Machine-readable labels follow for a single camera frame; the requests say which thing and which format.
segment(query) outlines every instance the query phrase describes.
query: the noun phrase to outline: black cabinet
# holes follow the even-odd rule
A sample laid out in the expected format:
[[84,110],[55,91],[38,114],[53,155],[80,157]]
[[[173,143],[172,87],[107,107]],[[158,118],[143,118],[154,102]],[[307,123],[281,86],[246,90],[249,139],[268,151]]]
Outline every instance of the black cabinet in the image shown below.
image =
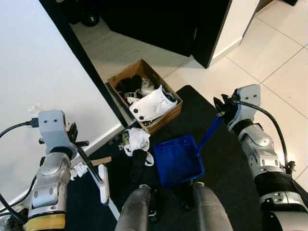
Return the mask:
[[212,59],[231,0],[97,0],[112,31],[185,56]]

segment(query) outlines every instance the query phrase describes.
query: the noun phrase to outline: blue dustpan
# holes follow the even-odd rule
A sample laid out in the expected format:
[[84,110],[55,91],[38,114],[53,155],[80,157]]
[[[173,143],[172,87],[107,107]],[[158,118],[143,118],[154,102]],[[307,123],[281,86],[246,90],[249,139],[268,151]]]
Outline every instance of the blue dustpan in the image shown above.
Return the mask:
[[167,141],[154,147],[156,165],[163,188],[169,188],[204,175],[200,150],[221,121],[221,118],[214,120],[198,147],[191,135]]

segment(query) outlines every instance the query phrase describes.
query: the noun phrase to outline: trash pile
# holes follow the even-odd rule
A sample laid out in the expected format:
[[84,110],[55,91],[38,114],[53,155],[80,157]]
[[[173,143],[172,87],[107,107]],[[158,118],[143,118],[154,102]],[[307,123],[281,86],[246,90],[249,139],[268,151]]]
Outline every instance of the trash pile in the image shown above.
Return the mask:
[[154,165],[154,158],[149,152],[150,134],[140,128],[126,129],[122,134],[120,150],[132,157],[132,166],[129,174],[130,181],[137,183],[141,179],[144,166]]
[[173,109],[178,101],[162,85],[155,86],[150,79],[134,75],[119,81],[116,91],[128,103],[129,110],[145,126]]

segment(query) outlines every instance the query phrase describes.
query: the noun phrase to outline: yellow base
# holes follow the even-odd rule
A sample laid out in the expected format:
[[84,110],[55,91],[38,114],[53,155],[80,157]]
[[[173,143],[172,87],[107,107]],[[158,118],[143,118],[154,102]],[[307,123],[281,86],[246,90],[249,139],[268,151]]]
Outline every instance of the yellow base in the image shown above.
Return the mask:
[[43,215],[30,219],[25,227],[26,231],[64,229],[65,214]]

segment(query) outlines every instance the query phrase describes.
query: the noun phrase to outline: dustpan handle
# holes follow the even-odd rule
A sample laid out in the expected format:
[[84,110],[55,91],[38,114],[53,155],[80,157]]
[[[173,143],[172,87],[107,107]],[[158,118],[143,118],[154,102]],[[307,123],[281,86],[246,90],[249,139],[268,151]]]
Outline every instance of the dustpan handle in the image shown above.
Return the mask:
[[211,127],[207,130],[203,140],[199,143],[196,153],[199,153],[200,150],[203,148],[204,144],[207,142],[207,140],[213,135],[214,131],[216,130],[216,128],[219,126],[219,124],[221,123],[222,118],[216,118],[214,120],[214,122],[212,123]]

